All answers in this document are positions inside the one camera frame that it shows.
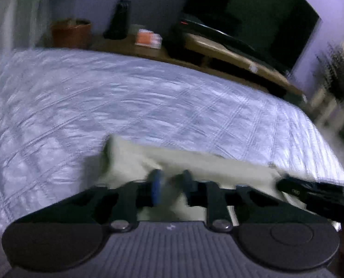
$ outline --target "white wall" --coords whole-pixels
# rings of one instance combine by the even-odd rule
[[[294,68],[297,85],[308,96],[315,92],[317,83],[312,76],[316,54],[327,48],[327,43],[340,44],[344,40],[344,0],[307,0],[319,14],[319,25],[308,47]]]

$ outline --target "tv screen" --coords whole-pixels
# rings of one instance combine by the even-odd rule
[[[283,73],[293,68],[319,20],[306,0],[187,0],[183,13],[244,43],[247,54]]]

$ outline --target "logo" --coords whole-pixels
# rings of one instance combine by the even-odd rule
[[[169,230],[169,231],[172,231],[173,229],[175,229],[176,228],[176,226],[174,225],[174,224],[170,224],[169,226],[167,226],[167,229]]]

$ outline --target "television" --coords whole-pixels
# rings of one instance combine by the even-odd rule
[[[318,20],[306,0],[187,0],[181,26],[285,74]]]

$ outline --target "ribbed surface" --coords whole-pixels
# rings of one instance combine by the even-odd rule
[[[141,222],[130,233],[112,236],[104,250],[76,269],[37,274],[20,269],[9,277],[37,278],[332,278],[326,269],[285,274],[249,260],[229,235],[207,230],[202,222]]]

